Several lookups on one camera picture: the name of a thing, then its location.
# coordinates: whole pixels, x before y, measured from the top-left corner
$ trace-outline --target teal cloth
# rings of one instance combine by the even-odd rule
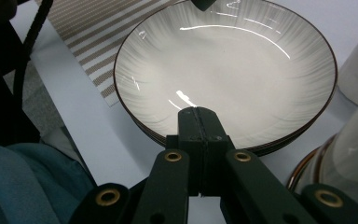
[[[53,147],[0,147],[0,223],[68,223],[93,187],[81,165]]]

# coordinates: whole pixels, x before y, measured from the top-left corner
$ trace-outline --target table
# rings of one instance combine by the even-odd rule
[[[331,44],[340,67],[358,43],[358,1],[275,0],[313,23]],[[37,11],[22,4],[12,24],[24,39]],[[131,187],[148,176],[163,147],[149,139],[120,103],[108,106],[47,21],[31,59],[97,184]],[[285,184],[310,151],[337,133],[356,105],[339,91],[316,122],[296,141],[261,160]],[[188,223],[224,223],[217,198],[191,198]]]

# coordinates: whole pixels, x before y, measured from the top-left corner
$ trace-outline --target brass screw insert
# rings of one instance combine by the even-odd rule
[[[165,154],[165,160],[167,161],[179,161],[182,159],[182,155],[177,152],[169,152]]]
[[[245,152],[237,152],[234,154],[234,157],[237,161],[249,161],[252,158]]]
[[[338,197],[338,195],[326,189],[316,190],[315,197],[319,202],[324,203],[325,205],[330,207],[342,207],[342,205],[344,204],[344,202],[342,202],[342,199]]]
[[[120,199],[120,192],[117,189],[101,190],[95,197],[95,202],[100,206],[109,206]]]

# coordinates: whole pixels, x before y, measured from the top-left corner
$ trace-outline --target striped placemat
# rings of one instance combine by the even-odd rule
[[[177,1],[54,0],[48,20],[104,100],[113,105],[118,102],[113,66],[121,43],[142,20]]]

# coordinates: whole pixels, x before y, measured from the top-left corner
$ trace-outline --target white ceramic plate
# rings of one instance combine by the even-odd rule
[[[114,68],[121,103],[163,144],[177,113],[214,111],[236,148],[281,145],[304,132],[331,99],[334,54],[321,33],[293,11],[259,1],[190,1],[138,25]]]

